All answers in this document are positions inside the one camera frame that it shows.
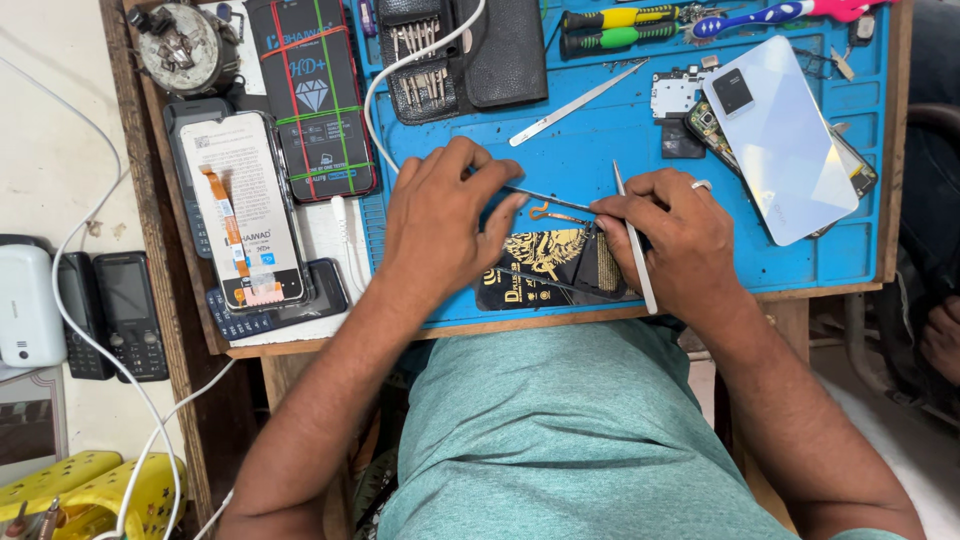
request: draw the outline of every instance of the blue toothbrush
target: blue toothbrush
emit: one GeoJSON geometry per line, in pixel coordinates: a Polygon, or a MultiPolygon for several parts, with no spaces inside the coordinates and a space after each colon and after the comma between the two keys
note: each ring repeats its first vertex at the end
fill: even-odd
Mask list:
{"type": "Polygon", "coordinates": [[[799,2],[784,2],[759,12],[738,17],[707,17],[687,27],[684,41],[695,45],[703,45],[713,41],[717,34],[728,28],[745,24],[780,24],[810,13],[813,11],[813,7],[813,0],[800,0],[799,2]]]}

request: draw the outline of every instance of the black screen box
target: black screen box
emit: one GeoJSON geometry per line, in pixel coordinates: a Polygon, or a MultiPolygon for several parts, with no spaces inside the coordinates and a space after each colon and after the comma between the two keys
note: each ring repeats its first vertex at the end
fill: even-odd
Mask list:
{"type": "MultiPolygon", "coordinates": [[[[244,6],[250,14],[260,57],[280,47],[277,22],[283,44],[319,33],[321,21],[324,30],[346,24],[340,0],[317,0],[316,4],[310,0],[251,0],[244,6]],[[276,19],[272,4],[276,4],[276,19]]],[[[286,62],[282,53],[274,53],[260,62],[260,68],[270,108],[277,120],[287,173],[291,178],[306,174],[307,162],[310,163],[309,172],[318,173],[290,182],[297,201],[309,204],[335,195],[362,195],[371,191],[376,186],[376,176],[360,109],[348,32],[333,32],[291,47],[286,50],[286,62]],[[303,131],[302,145],[298,123],[285,122],[297,113],[303,131]],[[343,126],[343,139],[340,125],[343,126]],[[303,146],[306,147],[306,160],[303,146]],[[352,192],[348,174],[353,180],[352,192]]]]}

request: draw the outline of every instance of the diamond logo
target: diamond logo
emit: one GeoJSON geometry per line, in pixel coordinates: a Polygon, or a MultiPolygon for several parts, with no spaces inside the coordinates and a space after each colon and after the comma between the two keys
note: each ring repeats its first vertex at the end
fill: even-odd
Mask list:
{"type": "Polygon", "coordinates": [[[297,98],[313,112],[320,110],[320,105],[324,102],[327,92],[329,92],[329,89],[326,87],[326,83],[320,79],[304,81],[297,85],[296,90],[297,98]]]}

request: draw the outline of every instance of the vivo logo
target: vivo logo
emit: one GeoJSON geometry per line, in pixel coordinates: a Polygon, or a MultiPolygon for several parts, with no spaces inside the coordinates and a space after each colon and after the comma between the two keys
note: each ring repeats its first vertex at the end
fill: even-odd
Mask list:
{"type": "Polygon", "coordinates": [[[786,218],[783,217],[783,211],[780,210],[780,205],[774,205],[774,211],[777,213],[777,218],[780,220],[780,224],[786,225],[786,218]]]}

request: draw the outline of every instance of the white phone back cover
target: white phone back cover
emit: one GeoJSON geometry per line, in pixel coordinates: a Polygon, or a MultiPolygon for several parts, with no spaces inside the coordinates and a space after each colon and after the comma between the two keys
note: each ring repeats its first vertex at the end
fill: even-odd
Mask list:
{"type": "Polygon", "coordinates": [[[771,37],[707,74],[703,92],[778,245],[791,244],[856,209],[850,177],[786,37],[771,37]],[[729,119],[712,83],[734,68],[740,69],[755,104],[729,119]]]}

